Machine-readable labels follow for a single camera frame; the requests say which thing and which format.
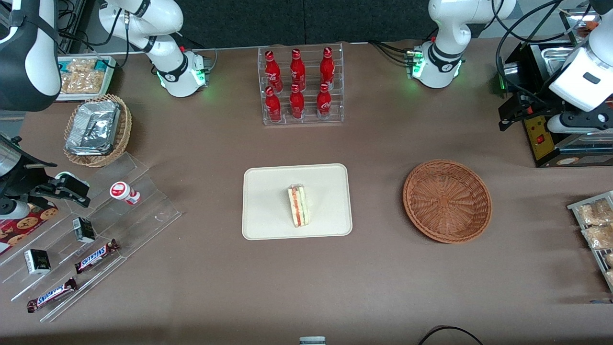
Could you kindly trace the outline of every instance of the tray of snacks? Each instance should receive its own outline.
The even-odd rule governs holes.
[[[115,59],[110,56],[58,57],[62,89],[57,101],[81,101],[106,94],[113,76]]]
[[[613,191],[567,206],[613,292]]]

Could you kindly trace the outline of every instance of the clear acrylic stand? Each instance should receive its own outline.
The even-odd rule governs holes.
[[[320,120],[317,118],[317,95],[320,86],[319,64],[324,57],[324,48],[332,48],[332,59],[334,60],[334,88],[330,90],[332,104],[330,105],[330,118]],[[306,67],[306,90],[302,92],[305,97],[305,113],[302,119],[297,120],[292,116],[289,106],[289,96],[291,95],[292,77],[289,65],[292,63],[292,49],[300,49],[302,61]],[[270,121],[266,111],[265,89],[268,86],[266,77],[266,59],[264,53],[272,51],[275,54],[275,61],[281,69],[281,80],[283,81],[283,91],[277,94],[281,101],[281,121],[274,123]],[[317,44],[317,45],[296,45],[292,47],[264,47],[257,52],[257,70],[260,81],[260,96],[262,99],[262,115],[265,125],[303,125],[303,124],[322,124],[342,122],[345,119],[345,108],[343,99],[345,97],[345,78],[343,74],[343,45],[342,44]]]
[[[10,292],[13,296],[11,300],[22,304],[26,312],[29,300],[38,298],[74,277],[79,286],[77,291],[70,293],[65,299],[50,302],[35,313],[37,317],[41,317],[41,322],[53,321],[136,250],[179,218],[181,214],[168,197],[144,175],[146,170],[141,162],[125,153],[118,161],[102,168],[89,179],[92,197],[90,207],[77,209],[77,205],[71,206],[72,213],[56,222],[35,241],[22,247],[18,253],[13,253],[11,258],[0,266],[2,289]],[[131,206],[110,197],[108,188],[118,180],[127,182],[140,192],[141,199],[138,204]],[[77,241],[72,230],[72,219],[79,216],[91,221],[96,232],[95,242],[86,244]],[[117,241],[120,249],[88,271],[77,274],[74,264],[111,239]],[[51,261],[51,272],[46,275],[28,274],[23,258],[23,251],[27,249],[46,250]]]

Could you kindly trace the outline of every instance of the wicker basket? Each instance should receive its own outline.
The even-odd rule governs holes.
[[[443,243],[477,238],[492,218],[492,200],[481,178],[450,160],[428,161],[413,169],[403,200],[413,224]]]
[[[121,114],[119,116],[119,124],[117,124],[113,151],[106,156],[78,156],[73,155],[64,149],[64,154],[66,154],[66,157],[68,157],[68,159],[73,163],[86,165],[92,168],[99,168],[112,163],[126,151],[126,146],[128,146],[128,140],[130,139],[130,130],[132,130],[132,115],[130,114],[130,109],[128,109],[126,103],[124,103],[121,98],[114,95],[104,95],[102,97],[88,99],[85,102],[90,103],[101,101],[114,101],[121,106]],[[72,122],[75,119],[77,110],[78,107],[72,112],[72,116],[70,117],[70,120],[68,120],[68,125],[64,131],[64,140],[68,140],[68,135],[72,129]]]

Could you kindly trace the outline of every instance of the coca-cola bottle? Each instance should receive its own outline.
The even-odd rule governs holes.
[[[321,82],[328,84],[328,90],[334,88],[334,60],[332,59],[332,48],[324,48],[324,59],[319,65]]]
[[[272,86],[275,93],[283,91],[283,81],[281,81],[281,69],[275,61],[275,54],[271,51],[264,53],[266,59],[266,78],[268,78],[268,84]]]
[[[292,107],[292,116],[300,120],[304,116],[305,97],[300,92],[300,86],[292,84],[292,94],[289,96],[289,105]]]
[[[271,122],[281,122],[281,102],[272,87],[266,87],[266,111]]]
[[[292,63],[289,65],[292,71],[292,83],[298,84],[300,91],[307,88],[307,69],[300,58],[300,50],[292,49]]]
[[[317,95],[317,117],[320,120],[327,120],[330,118],[330,105],[332,103],[332,97],[328,92],[328,84],[322,83],[319,87],[319,94]]]

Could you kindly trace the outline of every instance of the small bottle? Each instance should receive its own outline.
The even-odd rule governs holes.
[[[328,91],[334,88],[334,60],[332,59],[332,48],[324,48],[324,59],[319,65],[321,82],[328,84]]]
[[[109,192],[115,199],[123,200],[130,205],[136,205],[140,201],[140,192],[125,182],[115,182]]]
[[[322,83],[319,87],[319,94],[317,95],[317,117],[320,120],[327,120],[330,118],[330,104],[332,103],[332,97],[328,92],[328,84]]]
[[[281,102],[279,102],[279,97],[275,96],[275,91],[272,87],[266,87],[265,102],[270,121],[273,123],[281,122]]]
[[[307,69],[300,57],[300,50],[292,49],[292,63],[289,69],[292,71],[292,83],[298,84],[300,91],[304,91],[307,88]]]
[[[292,84],[292,94],[289,95],[289,105],[292,107],[292,116],[296,120],[300,120],[304,116],[305,97],[300,92],[300,86],[296,83]]]
[[[268,78],[268,84],[272,86],[275,93],[283,91],[283,81],[281,80],[281,69],[279,64],[275,61],[275,54],[270,50],[264,53],[266,59],[266,78]]]

